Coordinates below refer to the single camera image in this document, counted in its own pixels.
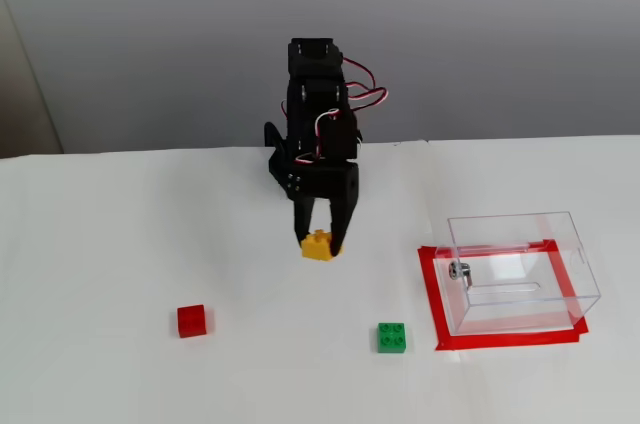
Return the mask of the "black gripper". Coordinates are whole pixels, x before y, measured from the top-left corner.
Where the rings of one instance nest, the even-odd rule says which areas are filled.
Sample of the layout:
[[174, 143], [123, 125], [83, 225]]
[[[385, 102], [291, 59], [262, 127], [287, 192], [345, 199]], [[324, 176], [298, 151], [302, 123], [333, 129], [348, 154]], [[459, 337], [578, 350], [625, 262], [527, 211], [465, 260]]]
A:
[[359, 166], [353, 162], [301, 166], [301, 175], [285, 174], [285, 191], [294, 206], [294, 232], [301, 244], [309, 234], [315, 198], [328, 199], [331, 251], [340, 251], [359, 197]]

